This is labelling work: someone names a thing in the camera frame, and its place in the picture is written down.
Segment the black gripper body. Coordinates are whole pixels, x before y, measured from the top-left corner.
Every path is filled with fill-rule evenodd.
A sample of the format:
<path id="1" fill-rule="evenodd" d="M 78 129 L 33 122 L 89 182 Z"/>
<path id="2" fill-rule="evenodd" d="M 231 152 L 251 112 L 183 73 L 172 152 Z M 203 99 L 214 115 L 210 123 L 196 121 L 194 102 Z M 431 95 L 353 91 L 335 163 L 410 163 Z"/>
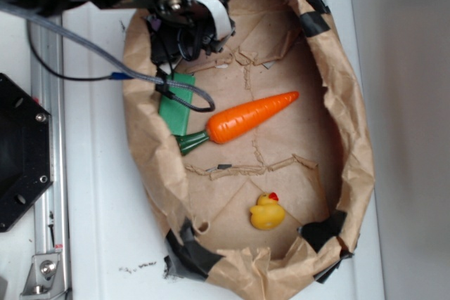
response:
<path id="1" fill-rule="evenodd" d="M 148 29 L 151 55 L 156 65 L 179 58 L 196 60 L 222 51 L 236 33 L 229 16 L 229 0 L 155 0 L 150 9 Z"/>

